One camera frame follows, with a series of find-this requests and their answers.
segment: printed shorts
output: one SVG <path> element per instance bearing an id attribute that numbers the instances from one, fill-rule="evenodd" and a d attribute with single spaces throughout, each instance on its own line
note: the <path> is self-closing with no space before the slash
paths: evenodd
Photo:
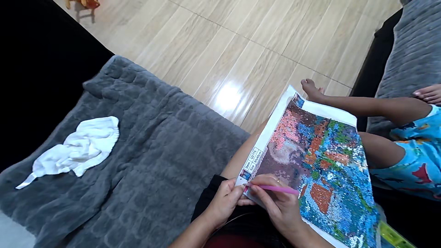
<path id="1" fill-rule="evenodd" d="M 390 133 L 406 151 L 403 159 L 370 173 L 392 188 L 411 195 L 441 201 L 441 107 Z"/>

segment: white border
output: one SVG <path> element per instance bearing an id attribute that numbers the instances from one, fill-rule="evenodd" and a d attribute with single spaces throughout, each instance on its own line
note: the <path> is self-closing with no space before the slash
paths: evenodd
<path id="1" fill-rule="evenodd" d="M 263 129 L 262 133 L 260 134 L 259 138 L 257 139 L 257 142 L 254 145 L 254 148 L 251 150 L 251 153 L 253 153 L 253 151 L 255 151 L 255 150 L 265 151 L 265 148 L 268 145 L 269 139 L 271 138 L 274 130 L 276 129 L 277 125 L 279 124 L 279 121 L 282 118 L 286 107 L 288 106 L 289 102 L 293 99 L 293 97 L 296 94 L 298 94 L 300 96 L 300 94 L 297 93 L 297 91 L 291 85 L 289 85 L 288 88 L 286 89 L 286 91 L 281 96 L 279 102 L 277 103 L 276 108 L 274 109 L 274 112 L 272 113 L 271 117 L 269 118 L 268 123 L 266 124 L 266 126 Z M 355 128 L 357 127 L 357 118 L 355 116 L 351 115 L 350 113 L 348 113 L 344 110 L 341 110 L 341 109 L 337 109 L 337 108 L 329 107 L 326 105 L 318 104 L 315 102 L 311 102 L 311 101 L 305 100 L 304 98 L 302 98 L 302 99 L 305 102 L 304 102 L 303 106 L 301 107 L 301 109 L 308 111 L 312 114 L 318 115 L 318 116 L 322 116 L 322 117 L 325 117 L 328 119 L 332 119 L 332 120 L 336 120 L 336 121 L 339 121 L 342 123 L 346 123 L 346 124 L 353 126 Z M 245 161 L 242 169 L 245 169 L 245 166 L 247 164 L 249 164 L 249 159 L 247 159 L 247 161 Z M 251 174 L 255 174 L 254 170 L 249 171 L 249 172 Z M 238 176 L 237 181 L 236 181 L 236 185 L 245 184 L 247 182 L 248 182 L 248 180 Z M 263 203 L 259 199 L 253 197 L 249 193 L 249 191 L 246 191 L 244 194 L 248 198 L 250 198 L 251 200 L 255 201 L 257 204 L 259 204 L 261 207 L 265 208 Z M 305 218 L 302 217 L 302 220 L 305 223 L 309 224 L 312 227 L 312 229 L 314 229 L 314 231 L 316 231 L 320 236 L 322 236 L 324 239 L 326 239 L 334 247 L 348 248 L 345 244 L 341 243 L 340 241 L 338 241 L 337 239 L 332 237 L 327 232 L 322 231 L 320 228 L 316 227 L 314 224 L 307 221 Z"/>

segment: child's leg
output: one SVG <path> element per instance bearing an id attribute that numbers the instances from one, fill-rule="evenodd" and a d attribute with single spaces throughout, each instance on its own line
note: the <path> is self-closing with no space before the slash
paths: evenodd
<path id="1" fill-rule="evenodd" d="M 364 97 L 332 97 L 325 96 L 311 79 L 302 80 L 303 90 L 308 94 L 308 100 L 343 109 L 355 116 L 384 116 L 397 126 L 426 117 L 432 107 L 415 98 L 364 98 Z M 404 157 L 405 150 L 386 138 L 365 132 L 360 132 L 365 153 L 375 165 L 370 169 L 391 167 Z"/>
<path id="2" fill-rule="evenodd" d="M 384 116 L 396 126 L 426 117 L 432 107 L 416 98 L 331 97 L 320 93 L 311 79 L 302 80 L 308 99 L 348 111 L 355 116 Z"/>
<path id="3" fill-rule="evenodd" d="M 389 168 L 403 159 L 404 148 L 395 144 L 395 142 L 375 134 L 366 132 L 359 132 L 359 134 L 366 157 L 369 161 L 374 162 L 369 165 L 369 169 Z"/>

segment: finger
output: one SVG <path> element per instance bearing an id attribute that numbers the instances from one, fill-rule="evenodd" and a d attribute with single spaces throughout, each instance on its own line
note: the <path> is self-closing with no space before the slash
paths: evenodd
<path id="1" fill-rule="evenodd" d="M 244 185 L 238 185 L 231 190 L 230 193 L 228 193 L 228 198 L 231 199 L 233 202 L 237 202 L 239 198 L 243 195 L 243 191 L 245 190 Z"/>
<path id="2" fill-rule="evenodd" d="M 235 184 L 236 184 L 236 179 L 235 178 L 230 179 L 230 180 L 222 181 L 220 183 L 219 190 L 221 190 L 222 192 L 227 192 L 228 193 L 231 190 L 233 190 Z"/>
<path id="3" fill-rule="evenodd" d="M 273 202 L 273 199 L 265 192 L 265 190 L 261 189 L 257 185 L 252 185 L 251 189 L 256 192 L 256 195 L 260 198 L 263 204 L 270 215 L 278 215 L 280 214 L 279 207 Z"/>
<path id="4" fill-rule="evenodd" d="M 250 199 L 243 199 L 243 200 L 237 201 L 237 205 L 238 206 L 248 206 L 248 205 L 256 205 L 256 203 Z"/>
<path id="5" fill-rule="evenodd" d="M 254 185 L 271 185 L 271 186 L 282 186 L 280 184 L 280 180 L 278 182 L 278 178 L 273 174 L 263 174 L 256 176 L 253 180 L 251 180 L 251 183 Z"/>

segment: bare foot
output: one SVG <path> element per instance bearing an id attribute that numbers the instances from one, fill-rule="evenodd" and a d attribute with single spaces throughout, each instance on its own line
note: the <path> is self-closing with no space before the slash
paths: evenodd
<path id="1" fill-rule="evenodd" d="M 413 94 L 429 104 L 441 106 L 441 84 L 434 84 L 426 88 L 419 89 Z"/>
<path id="2" fill-rule="evenodd" d="M 312 81 L 311 79 L 302 79 L 300 83 L 302 84 L 303 90 L 306 92 L 306 94 L 308 94 L 309 101 L 322 103 L 322 100 L 325 96 L 323 94 L 324 90 L 322 87 L 317 89 L 315 87 L 314 81 Z"/>

